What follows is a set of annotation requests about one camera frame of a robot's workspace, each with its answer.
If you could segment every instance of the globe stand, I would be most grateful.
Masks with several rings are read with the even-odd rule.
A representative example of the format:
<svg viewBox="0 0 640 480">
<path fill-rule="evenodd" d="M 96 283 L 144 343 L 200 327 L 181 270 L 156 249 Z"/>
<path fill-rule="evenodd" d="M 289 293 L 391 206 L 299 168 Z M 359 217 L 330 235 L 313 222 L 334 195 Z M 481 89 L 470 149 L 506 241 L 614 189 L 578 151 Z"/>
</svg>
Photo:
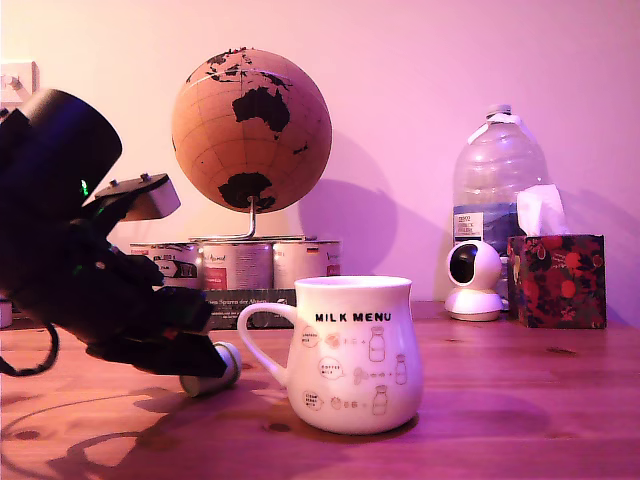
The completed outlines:
<svg viewBox="0 0 640 480">
<path fill-rule="evenodd" d="M 266 237 L 255 237 L 256 234 L 256 197 L 249 199 L 249 231 L 247 233 L 241 233 L 236 235 L 211 235 L 207 237 L 190 237 L 191 242 L 244 242 L 248 240 L 260 240 L 260 241 L 281 241 L 281 240 L 300 240 L 300 241 L 312 241 L 317 240 L 316 236 L 306 235 L 272 235 Z"/>
</svg>

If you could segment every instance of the cork globe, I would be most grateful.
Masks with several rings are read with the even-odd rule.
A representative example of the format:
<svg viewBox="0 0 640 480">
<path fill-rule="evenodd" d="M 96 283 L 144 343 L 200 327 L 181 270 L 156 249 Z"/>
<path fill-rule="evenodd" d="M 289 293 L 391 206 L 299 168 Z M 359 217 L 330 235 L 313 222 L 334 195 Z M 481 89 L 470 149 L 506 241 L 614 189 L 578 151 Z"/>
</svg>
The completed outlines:
<svg viewBox="0 0 640 480">
<path fill-rule="evenodd" d="M 320 90 L 291 61 L 262 50 L 211 57 L 187 78 L 173 111 L 176 158 L 213 202 L 259 213 L 306 195 L 331 150 L 331 120 Z"/>
</svg>

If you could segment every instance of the mug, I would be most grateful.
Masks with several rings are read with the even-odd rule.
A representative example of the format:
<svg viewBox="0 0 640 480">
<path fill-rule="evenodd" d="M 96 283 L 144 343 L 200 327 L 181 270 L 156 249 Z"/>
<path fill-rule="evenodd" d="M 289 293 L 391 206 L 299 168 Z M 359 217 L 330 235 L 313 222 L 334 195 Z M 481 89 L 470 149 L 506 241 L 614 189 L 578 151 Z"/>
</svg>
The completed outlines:
<svg viewBox="0 0 640 480">
<path fill-rule="evenodd" d="M 257 360 L 287 389 L 294 412 L 322 430 L 371 434 L 398 427 L 418 411 L 422 364 L 409 307 L 411 281 L 383 276 L 297 280 L 297 307 L 257 303 L 238 332 Z M 247 331 L 256 312 L 293 323 L 287 367 Z"/>
</svg>

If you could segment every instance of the cable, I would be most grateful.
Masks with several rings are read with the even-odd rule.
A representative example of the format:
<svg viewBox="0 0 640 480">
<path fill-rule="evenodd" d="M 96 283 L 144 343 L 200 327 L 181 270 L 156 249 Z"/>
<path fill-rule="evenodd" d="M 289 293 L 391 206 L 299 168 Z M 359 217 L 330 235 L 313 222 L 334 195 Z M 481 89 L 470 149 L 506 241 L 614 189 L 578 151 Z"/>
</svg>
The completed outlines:
<svg viewBox="0 0 640 480">
<path fill-rule="evenodd" d="M 4 373 L 10 377 L 30 377 L 32 375 L 46 372 L 53 367 L 53 364 L 56 363 L 56 359 L 58 358 L 58 351 L 60 350 L 60 338 L 58 337 L 58 332 L 56 332 L 52 323 L 47 321 L 43 321 L 42 323 L 49 332 L 49 335 L 51 335 L 51 349 L 49 350 L 49 354 L 44 362 L 35 368 L 23 368 L 21 370 L 16 370 L 0 356 L 0 373 Z"/>
</svg>

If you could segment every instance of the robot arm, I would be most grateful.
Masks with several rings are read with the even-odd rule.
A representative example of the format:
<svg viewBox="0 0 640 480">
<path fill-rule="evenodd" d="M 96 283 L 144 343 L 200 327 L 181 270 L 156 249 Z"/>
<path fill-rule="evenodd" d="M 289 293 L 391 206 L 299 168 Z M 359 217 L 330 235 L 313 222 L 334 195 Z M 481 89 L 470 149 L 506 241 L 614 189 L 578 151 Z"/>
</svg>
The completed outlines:
<svg viewBox="0 0 640 480">
<path fill-rule="evenodd" d="M 104 117 L 64 92 L 38 92 L 5 117 L 0 293 L 45 326 L 74 334 L 94 357 L 161 375 L 222 377 L 227 365 L 203 334 L 212 307 L 202 292 L 155 289 L 163 281 L 157 266 L 106 239 L 118 221 L 161 218 L 178 208 L 169 177 L 112 182 L 85 205 L 121 151 Z M 55 361 L 56 339 L 46 368 Z M 6 362 L 0 369 L 44 371 L 15 371 Z"/>
</svg>

